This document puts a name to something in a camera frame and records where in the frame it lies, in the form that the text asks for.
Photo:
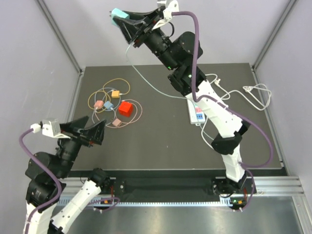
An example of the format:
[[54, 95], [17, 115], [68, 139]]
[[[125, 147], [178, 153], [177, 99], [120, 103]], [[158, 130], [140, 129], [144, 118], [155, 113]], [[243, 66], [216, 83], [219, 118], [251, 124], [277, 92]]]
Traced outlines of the teal usb charger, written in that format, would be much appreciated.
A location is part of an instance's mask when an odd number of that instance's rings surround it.
[[114, 8], [110, 13], [111, 13], [110, 14], [110, 16], [111, 16], [111, 23], [114, 26], [117, 26], [117, 24], [114, 21], [114, 18], [116, 18], [116, 17], [119, 17], [119, 18], [122, 18], [122, 19], [129, 19], [130, 18], [129, 14], [127, 14], [126, 12], [124, 12], [124, 11], [118, 9], [118, 8]]

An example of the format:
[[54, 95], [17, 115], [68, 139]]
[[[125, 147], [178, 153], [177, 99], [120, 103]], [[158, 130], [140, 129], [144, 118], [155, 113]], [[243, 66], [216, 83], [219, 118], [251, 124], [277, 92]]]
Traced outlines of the pink usb charger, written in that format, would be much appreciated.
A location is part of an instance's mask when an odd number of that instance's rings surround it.
[[97, 100], [95, 103], [94, 103], [94, 108], [97, 110], [97, 109], [101, 109], [104, 105], [104, 102], [103, 100]]

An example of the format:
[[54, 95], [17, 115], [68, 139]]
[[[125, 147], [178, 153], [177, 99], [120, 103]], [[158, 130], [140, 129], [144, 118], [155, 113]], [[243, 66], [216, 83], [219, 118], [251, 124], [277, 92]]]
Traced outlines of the dusty pink plug adapter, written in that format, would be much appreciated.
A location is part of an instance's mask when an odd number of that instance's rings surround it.
[[119, 127], [120, 125], [122, 124], [122, 121], [118, 118], [115, 118], [113, 121], [112, 121], [112, 125], [114, 127]]

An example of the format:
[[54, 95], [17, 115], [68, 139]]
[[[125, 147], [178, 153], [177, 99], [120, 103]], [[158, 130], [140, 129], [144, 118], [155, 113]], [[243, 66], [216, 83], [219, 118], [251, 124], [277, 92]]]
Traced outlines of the light blue usb charger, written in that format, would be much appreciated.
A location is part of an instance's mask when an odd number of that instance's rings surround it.
[[114, 109], [114, 105], [110, 101], [106, 101], [103, 106], [104, 106], [104, 109], [107, 111]]

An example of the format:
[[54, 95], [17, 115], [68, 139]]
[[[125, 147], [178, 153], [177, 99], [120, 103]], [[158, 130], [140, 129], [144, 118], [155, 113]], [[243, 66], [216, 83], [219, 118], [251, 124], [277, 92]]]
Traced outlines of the red cube socket adapter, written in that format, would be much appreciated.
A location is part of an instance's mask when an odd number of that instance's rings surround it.
[[133, 104], [123, 101], [118, 108], [118, 112], [125, 117], [130, 117], [133, 112]]

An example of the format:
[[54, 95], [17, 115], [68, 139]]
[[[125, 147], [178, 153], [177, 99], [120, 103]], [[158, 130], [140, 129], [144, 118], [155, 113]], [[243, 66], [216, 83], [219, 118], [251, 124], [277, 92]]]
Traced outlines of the yellow usb charger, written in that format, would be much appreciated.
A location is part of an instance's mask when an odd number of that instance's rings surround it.
[[120, 98], [120, 91], [119, 90], [113, 90], [111, 92], [111, 97], [112, 98]]

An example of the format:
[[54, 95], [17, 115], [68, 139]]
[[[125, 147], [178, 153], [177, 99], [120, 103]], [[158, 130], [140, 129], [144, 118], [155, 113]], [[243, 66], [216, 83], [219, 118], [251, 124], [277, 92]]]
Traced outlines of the white power strip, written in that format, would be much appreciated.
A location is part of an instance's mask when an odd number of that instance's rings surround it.
[[190, 100], [187, 100], [187, 107], [191, 124], [200, 126], [205, 123], [205, 114], [197, 105], [193, 104]]

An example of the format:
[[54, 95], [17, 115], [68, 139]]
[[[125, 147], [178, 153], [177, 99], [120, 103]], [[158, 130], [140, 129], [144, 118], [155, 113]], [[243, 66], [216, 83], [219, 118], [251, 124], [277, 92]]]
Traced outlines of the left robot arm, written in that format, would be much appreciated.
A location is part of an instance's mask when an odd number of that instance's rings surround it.
[[[104, 139], [106, 120], [87, 126], [88, 116], [67, 123], [47, 118], [34, 123], [19, 137], [21, 148], [30, 160], [25, 175], [30, 178], [26, 192], [25, 234], [65, 234], [78, 215], [93, 198], [100, 193], [110, 193], [113, 182], [100, 168], [91, 171], [83, 186], [70, 202], [57, 214], [52, 215], [66, 183], [60, 180], [68, 177], [82, 146], [101, 145]], [[44, 136], [57, 139], [55, 154], [31, 153], [23, 139], [29, 133], [41, 132]]]

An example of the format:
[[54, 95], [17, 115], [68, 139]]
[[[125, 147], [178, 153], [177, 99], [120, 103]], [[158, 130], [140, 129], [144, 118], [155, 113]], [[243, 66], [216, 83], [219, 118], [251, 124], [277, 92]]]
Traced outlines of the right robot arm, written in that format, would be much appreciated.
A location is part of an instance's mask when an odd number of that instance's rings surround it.
[[[171, 16], [190, 16], [194, 21], [195, 31], [184, 32], [175, 41], [171, 41], [161, 30], [161, 24], [169, 21]], [[147, 13], [115, 8], [111, 17], [130, 45], [139, 48], [145, 44], [172, 71], [168, 79], [174, 89], [197, 105], [216, 127], [218, 134], [211, 146], [223, 158], [229, 190], [239, 193], [246, 185], [246, 172], [241, 166], [240, 142], [249, 124], [228, 109], [197, 66], [197, 60], [203, 51], [195, 14], [189, 11], [171, 13], [162, 6]]]

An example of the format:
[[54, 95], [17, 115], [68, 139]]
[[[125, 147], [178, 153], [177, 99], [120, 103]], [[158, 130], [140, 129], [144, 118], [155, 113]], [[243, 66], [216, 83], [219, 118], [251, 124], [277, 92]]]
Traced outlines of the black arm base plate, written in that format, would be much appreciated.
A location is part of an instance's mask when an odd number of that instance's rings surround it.
[[117, 177], [111, 178], [109, 188], [116, 195], [129, 195], [143, 192], [201, 192], [205, 195], [242, 195], [256, 192], [250, 178], [235, 183], [224, 177]]

